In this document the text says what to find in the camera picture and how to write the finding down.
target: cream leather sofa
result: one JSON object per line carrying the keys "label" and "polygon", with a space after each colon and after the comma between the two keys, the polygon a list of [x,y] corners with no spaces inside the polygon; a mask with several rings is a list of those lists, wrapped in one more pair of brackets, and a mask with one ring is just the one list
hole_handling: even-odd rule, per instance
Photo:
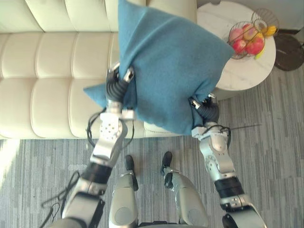
{"label": "cream leather sofa", "polygon": [[[196,0],[131,2],[196,22]],[[83,88],[119,59],[117,10],[118,0],[0,0],[0,138],[86,138],[101,108]],[[135,122],[135,138],[173,135]]]}

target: white round side table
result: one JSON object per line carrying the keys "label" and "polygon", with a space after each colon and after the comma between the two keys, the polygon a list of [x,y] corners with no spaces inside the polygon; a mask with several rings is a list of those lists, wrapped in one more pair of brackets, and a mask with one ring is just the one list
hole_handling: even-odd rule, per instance
{"label": "white round side table", "polygon": [[[250,21],[252,13],[253,10],[235,2],[208,3],[198,8],[197,24],[226,42],[232,26],[240,21]],[[274,38],[269,37],[265,39],[265,50],[260,58],[231,58],[214,90],[218,100],[230,98],[263,82],[274,66],[275,48]]]}

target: black joint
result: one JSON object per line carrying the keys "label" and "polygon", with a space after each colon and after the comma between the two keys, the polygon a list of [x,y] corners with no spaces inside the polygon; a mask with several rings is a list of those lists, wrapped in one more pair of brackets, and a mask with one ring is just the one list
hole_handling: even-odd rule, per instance
{"label": "black joint", "polygon": [[81,177],[95,183],[106,184],[111,175],[111,171],[111,167],[90,163]]}
{"label": "black joint", "polygon": [[236,222],[229,214],[223,216],[222,222],[224,228],[238,228]]}
{"label": "black joint", "polygon": [[124,80],[106,82],[106,97],[111,101],[122,103],[129,83]]}
{"label": "black joint", "polygon": [[146,227],[146,226],[155,226],[157,227],[158,225],[167,225],[167,224],[175,224],[176,223],[171,223],[171,222],[167,222],[167,221],[154,221],[154,222],[142,222],[139,226],[139,227]]}
{"label": "black joint", "polygon": [[172,178],[173,174],[171,172],[169,172],[165,177],[165,187],[168,189],[173,188]]}
{"label": "black joint", "polygon": [[221,198],[244,194],[242,185],[237,177],[217,180],[214,184]]}
{"label": "black joint", "polygon": [[219,120],[219,106],[217,104],[212,104],[211,106],[201,105],[197,109],[197,112],[206,120],[206,122],[217,123]]}
{"label": "black joint", "polygon": [[251,208],[249,205],[244,207],[233,208],[230,203],[221,204],[220,207],[226,212],[236,212],[236,211],[247,210]]}
{"label": "black joint", "polygon": [[105,202],[103,200],[100,200],[98,205],[97,205],[97,208],[95,210],[95,213],[92,217],[92,220],[91,220],[91,223],[89,225],[89,227],[97,227],[99,222],[100,222],[100,219],[104,213],[104,206],[105,206]]}
{"label": "black joint", "polygon": [[137,182],[137,179],[134,175],[132,175],[132,182],[133,182],[133,190],[137,191],[138,190],[138,182]]}

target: striped carpet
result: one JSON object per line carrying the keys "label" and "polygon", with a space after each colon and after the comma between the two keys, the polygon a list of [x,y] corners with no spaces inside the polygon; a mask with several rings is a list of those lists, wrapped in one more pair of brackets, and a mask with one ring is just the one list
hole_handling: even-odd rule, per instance
{"label": "striped carpet", "polygon": [[[233,130],[229,153],[244,190],[268,227],[304,228],[304,66],[293,72],[274,68],[259,86],[221,101],[220,110],[222,125],[261,124]],[[159,175],[167,150],[173,152],[172,166],[201,194],[211,227],[222,227],[224,212],[198,142],[182,136],[136,139],[122,151],[104,196],[99,227],[108,226],[111,192],[124,171],[126,154],[133,155],[136,163],[139,221],[178,221],[174,196]],[[83,171],[91,152],[86,140],[0,141],[0,227],[39,227],[48,213],[40,203],[63,189],[73,171]]]}

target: sofa backrest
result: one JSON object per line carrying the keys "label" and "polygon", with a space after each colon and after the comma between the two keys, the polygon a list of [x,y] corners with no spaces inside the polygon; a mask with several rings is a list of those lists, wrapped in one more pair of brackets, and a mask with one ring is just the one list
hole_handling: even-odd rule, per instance
{"label": "sofa backrest", "polygon": [[[196,22],[196,0],[129,0]],[[118,31],[118,0],[1,0],[0,33]]]}

